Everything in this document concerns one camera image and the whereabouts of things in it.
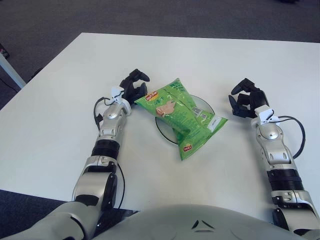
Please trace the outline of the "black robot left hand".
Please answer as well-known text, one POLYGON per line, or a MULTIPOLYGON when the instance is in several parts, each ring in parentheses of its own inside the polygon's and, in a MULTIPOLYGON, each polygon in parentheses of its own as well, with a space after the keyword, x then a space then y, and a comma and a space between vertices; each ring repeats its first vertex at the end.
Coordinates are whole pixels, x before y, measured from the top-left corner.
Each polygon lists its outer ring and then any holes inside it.
POLYGON ((123 88, 122 98, 127 100, 131 106, 136 100, 144 97, 148 92, 147 85, 145 83, 134 87, 134 83, 139 80, 149 82, 150 78, 142 71, 135 69, 125 79, 123 79, 119 85, 123 88))

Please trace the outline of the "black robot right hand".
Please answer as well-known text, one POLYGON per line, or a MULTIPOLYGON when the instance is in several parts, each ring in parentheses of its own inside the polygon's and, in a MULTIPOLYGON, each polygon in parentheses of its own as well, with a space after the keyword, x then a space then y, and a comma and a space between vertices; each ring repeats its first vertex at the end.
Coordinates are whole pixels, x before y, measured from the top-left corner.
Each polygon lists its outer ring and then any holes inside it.
POLYGON ((232 114, 241 118, 256 118, 255 109, 261 106, 269 106, 263 90, 255 87, 255 83, 244 78, 238 83, 231 95, 228 96, 232 107, 232 114))

